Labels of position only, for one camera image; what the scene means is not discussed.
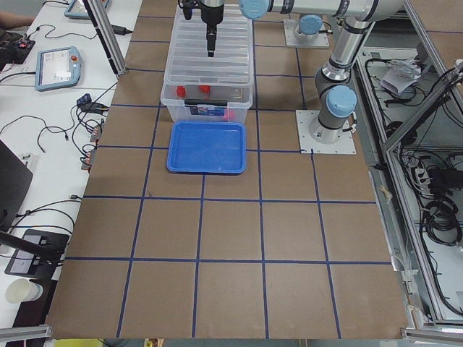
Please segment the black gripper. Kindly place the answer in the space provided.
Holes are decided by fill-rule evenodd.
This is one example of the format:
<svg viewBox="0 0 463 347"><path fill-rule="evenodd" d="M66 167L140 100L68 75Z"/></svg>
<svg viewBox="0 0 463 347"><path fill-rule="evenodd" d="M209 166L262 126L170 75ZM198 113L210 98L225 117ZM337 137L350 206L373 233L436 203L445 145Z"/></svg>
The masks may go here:
<svg viewBox="0 0 463 347"><path fill-rule="evenodd" d="M201 0L201 19L207 24L206 40L208 57L214 57L216 50L216 32L223 20L223 0Z"/></svg>

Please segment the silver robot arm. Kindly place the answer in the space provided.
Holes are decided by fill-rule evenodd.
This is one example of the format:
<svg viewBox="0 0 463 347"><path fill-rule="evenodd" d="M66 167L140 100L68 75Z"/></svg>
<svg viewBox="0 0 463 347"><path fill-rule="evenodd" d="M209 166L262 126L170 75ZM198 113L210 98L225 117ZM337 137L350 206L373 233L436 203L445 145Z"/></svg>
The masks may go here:
<svg viewBox="0 0 463 347"><path fill-rule="evenodd" d="M331 27L322 29L325 22L315 14L301 14L294 28L294 37L300 41L314 40L319 34L332 34Z"/></svg>
<svg viewBox="0 0 463 347"><path fill-rule="evenodd" d="M342 18L336 44L329 60L318 70L315 86L321 103L318 117L309 126L317 142L333 144L341 136L344 122L357 105L355 92L347 86L351 68L373 23L389 18L403 1L239 1L244 17L261 18L268 12L280 14L324 14Z"/></svg>

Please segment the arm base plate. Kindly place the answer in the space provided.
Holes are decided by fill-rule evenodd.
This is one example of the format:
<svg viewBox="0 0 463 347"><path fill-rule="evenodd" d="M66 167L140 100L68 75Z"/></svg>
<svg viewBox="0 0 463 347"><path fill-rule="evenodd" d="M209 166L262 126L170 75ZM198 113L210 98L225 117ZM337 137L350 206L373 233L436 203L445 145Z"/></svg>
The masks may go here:
<svg viewBox="0 0 463 347"><path fill-rule="evenodd" d="M300 152L304 154L355 155L352 128L346 119L337 130L324 128L318 121L318 110L296 110Z"/></svg>
<svg viewBox="0 0 463 347"><path fill-rule="evenodd" d="M288 47L327 49L330 46L326 33L307 35L300 31L299 20L284 20L284 34Z"/></svg>

